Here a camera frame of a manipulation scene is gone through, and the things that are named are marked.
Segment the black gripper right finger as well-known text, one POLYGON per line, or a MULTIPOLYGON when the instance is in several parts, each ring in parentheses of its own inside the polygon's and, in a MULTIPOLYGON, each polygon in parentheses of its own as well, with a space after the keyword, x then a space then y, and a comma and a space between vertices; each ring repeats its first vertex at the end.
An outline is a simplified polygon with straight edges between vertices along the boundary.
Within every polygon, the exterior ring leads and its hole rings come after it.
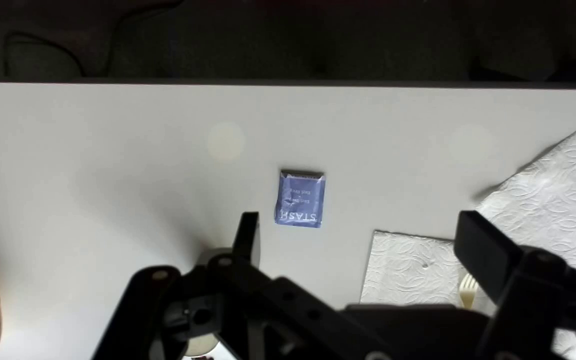
POLYGON ((455 254, 496 306, 524 299, 524 250, 481 212, 460 212, 455 254))

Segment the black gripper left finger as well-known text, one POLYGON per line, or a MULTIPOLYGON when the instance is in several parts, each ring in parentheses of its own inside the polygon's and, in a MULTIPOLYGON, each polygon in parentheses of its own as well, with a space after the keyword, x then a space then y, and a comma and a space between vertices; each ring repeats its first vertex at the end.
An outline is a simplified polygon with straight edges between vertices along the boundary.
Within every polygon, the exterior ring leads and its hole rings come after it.
POLYGON ((232 244, 235 256, 246 262, 258 262, 258 224, 261 224, 258 212, 244 212, 240 216, 240 224, 232 244))

